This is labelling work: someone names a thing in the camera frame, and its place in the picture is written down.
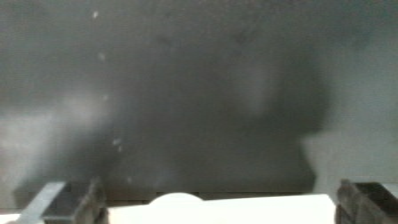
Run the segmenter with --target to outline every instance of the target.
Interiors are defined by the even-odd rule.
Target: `gray surface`
[[[395,179],[397,7],[2,1],[0,207],[93,176],[114,200]]]

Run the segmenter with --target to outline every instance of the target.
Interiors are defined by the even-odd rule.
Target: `white object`
[[[327,195],[203,201],[194,195],[164,195],[150,205],[111,208],[111,224],[335,224]],[[0,224],[18,219],[0,215]]]

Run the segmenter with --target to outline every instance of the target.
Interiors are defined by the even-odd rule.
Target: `gray wall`
[[[398,182],[398,30],[379,29],[361,48],[326,50],[333,90],[324,131],[304,139],[317,193],[335,196],[342,178]]]
[[[395,1],[2,1],[0,208],[95,176],[112,200],[395,182],[397,15]]]

